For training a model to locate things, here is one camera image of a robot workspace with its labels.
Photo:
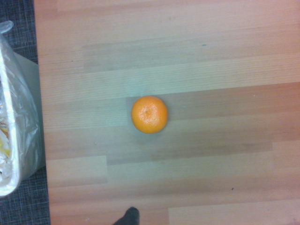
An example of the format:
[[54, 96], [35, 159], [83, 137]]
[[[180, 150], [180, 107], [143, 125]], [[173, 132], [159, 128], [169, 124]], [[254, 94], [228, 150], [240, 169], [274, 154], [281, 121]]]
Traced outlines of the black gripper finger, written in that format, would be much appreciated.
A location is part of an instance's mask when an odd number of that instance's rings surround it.
[[130, 207], [126, 210], [123, 217], [118, 219], [113, 225], [139, 225], [140, 212], [136, 207]]

